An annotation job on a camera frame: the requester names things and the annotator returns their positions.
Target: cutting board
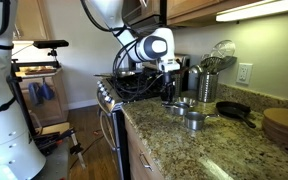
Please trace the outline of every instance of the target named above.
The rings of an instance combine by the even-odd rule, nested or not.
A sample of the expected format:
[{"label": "cutting board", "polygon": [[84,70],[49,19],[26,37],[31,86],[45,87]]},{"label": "cutting board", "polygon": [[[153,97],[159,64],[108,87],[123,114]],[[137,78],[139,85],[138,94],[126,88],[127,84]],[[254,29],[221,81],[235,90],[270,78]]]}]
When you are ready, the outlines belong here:
[{"label": "cutting board", "polygon": [[264,117],[272,123],[288,129],[288,109],[269,108],[264,111]]}]

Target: cord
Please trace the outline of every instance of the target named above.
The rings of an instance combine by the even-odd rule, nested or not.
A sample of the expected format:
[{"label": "cord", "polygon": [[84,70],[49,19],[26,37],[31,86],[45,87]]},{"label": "cord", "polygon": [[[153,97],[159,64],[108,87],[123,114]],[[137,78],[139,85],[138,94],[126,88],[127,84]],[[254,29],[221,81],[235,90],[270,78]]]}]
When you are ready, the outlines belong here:
[{"label": "cord", "polygon": [[[84,155],[86,153],[86,151],[88,151],[96,142],[98,142],[99,140],[103,139],[103,135],[99,138],[97,138],[96,140],[94,140],[83,152],[82,155]],[[70,167],[70,170],[74,167],[74,165],[76,164],[76,162],[78,161],[78,158],[73,162],[73,164]]]},{"label": "cord", "polygon": [[17,54],[17,53],[23,51],[24,49],[26,49],[26,48],[28,48],[28,47],[30,47],[30,46],[33,46],[33,44],[29,44],[29,45],[23,47],[22,49],[20,49],[20,50],[16,51],[15,53],[13,53],[12,56],[14,56],[15,54]]}]

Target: stove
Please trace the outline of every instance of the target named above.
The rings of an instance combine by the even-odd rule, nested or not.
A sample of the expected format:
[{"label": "stove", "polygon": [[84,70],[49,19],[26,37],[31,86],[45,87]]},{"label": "stove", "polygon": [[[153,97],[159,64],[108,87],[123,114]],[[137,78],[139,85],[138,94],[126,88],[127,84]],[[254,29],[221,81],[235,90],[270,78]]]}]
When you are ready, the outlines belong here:
[{"label": "stove", "polygon": [[160,74],[150,72],[103,78],[97,84],[98,98],[112,112],[120,110],[123,103],[160,96],[163,79]]}]

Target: wooden cabinet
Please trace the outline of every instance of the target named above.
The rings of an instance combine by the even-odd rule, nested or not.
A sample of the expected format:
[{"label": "wooden cabinet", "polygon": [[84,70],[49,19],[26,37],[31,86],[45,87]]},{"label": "wooden cabinet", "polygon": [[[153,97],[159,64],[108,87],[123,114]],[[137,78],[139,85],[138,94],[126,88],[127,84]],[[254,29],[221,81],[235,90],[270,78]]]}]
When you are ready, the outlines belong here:
[{"label": "wooden cabinet", "polygon": [[[30,99],[28,85],[32,82],[37,82],[41,86],[43,84],[43,79],[54,91],[55,96],[51,100],[43,99],[42,104],[34,105]],[[20,87],[28,110],[36,114],[43,126],[67,121],[68,104],[62,82],[61,70],[54,76],[23,79],[20,83]]]},{"label": "wooden cabinet", "polygon": [[48,40],[43,0],[18,0],[14,40]]},{"label": "wooden cabinet", "polygon": [[134,128],[125,120],[127,131],[129,161],[131,177],[133,180],[161,180],[164,179],[161,172],[156,167],[146,148],[135,133]]},{"label": "wooden cabinet", "polygon": [[216,24],[216,13],[260,0],[168,0],[169,26],[207,26]]}]

